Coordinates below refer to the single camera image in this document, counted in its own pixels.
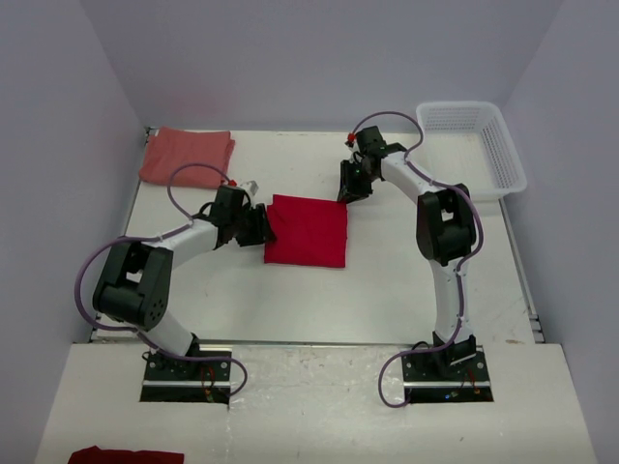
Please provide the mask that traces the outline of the bright red t shirt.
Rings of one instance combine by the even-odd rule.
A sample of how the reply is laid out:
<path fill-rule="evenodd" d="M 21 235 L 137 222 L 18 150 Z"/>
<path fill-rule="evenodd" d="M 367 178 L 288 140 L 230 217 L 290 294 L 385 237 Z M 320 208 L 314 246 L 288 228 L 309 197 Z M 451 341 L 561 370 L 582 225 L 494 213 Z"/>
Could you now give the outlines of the bright red t shirt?
<path fill-rule="evenodd" d="M 347 206 L 331 200 L 276 194 L 267 206 L 276 239 L 265 246 L 266 264 L 343 269 Z"/>

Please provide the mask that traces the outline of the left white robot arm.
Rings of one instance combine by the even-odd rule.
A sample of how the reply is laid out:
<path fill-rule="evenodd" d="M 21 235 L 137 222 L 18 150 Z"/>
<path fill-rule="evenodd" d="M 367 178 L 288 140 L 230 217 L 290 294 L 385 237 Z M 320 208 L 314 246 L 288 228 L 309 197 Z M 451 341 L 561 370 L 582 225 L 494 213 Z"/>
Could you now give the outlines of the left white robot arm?
<path fill-rule="evenodd" d="M 201 357 L 193 350 L 193 333 L 168 308 L 172 272 L 231 241 L 241 247 L 274 241 L 266 206 L 254 200 L 257 191 L 255 181 L 223 185 L 214 201 L 179 231 L 151 240 L 123 240 L 107 255 L 92 299 L 94 309 L 128 325 L 167 355 L 166 367 L 181 380 L 199 372 Z"/>

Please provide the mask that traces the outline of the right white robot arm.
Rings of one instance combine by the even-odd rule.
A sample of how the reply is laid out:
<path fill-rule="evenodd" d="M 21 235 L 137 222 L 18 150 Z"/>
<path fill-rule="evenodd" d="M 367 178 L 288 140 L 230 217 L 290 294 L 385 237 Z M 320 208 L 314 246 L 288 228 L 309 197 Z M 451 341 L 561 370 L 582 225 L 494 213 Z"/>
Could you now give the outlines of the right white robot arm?
<path fill-rule="evenodd" d="M 351 157 L 340 163 L 338 202 L 352 203 L 372 194 L 372 183 L 396 186 L 417 207 L 416 242 L 430 264 L 435 290 L 436 323 L 432 346 L 415 354 L 418 365 L 431 365 L 441 379 L 452 380 L 475 356 L 476 341 L 466 308 L 467 260 L 481 234 L 468 189 L 435 181 L 413 164 L 399 143 L 387 143 L 373 126 L 347 136 Z"/>

